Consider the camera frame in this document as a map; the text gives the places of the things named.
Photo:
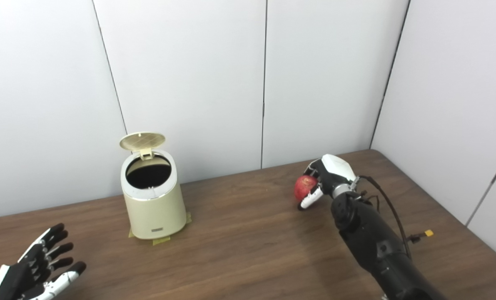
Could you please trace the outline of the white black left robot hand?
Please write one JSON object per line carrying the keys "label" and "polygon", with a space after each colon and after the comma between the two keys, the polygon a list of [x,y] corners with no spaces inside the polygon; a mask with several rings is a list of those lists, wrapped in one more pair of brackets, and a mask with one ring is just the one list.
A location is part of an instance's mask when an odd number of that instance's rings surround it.
{"label": "white black left robot hand", "polygon": [[53,300],[86,270],[85,262],[59,258],[73,250],[63,223],[48,228],[15,264],[0,267],[0,300]]}

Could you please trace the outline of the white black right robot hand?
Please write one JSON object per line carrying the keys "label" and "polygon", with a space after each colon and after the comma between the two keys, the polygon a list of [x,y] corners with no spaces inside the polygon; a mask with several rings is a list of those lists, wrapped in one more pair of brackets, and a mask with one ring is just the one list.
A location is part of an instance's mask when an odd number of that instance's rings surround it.
{"label": "white black right robot hand", "polygon": [[316,179],[316,184],[300,199],[297,205],[300,211],[306,210],[324,195],[335,199],[341,194],[356,192],[359,180],[349,163],[331,154],[309,163],[303,175]]}

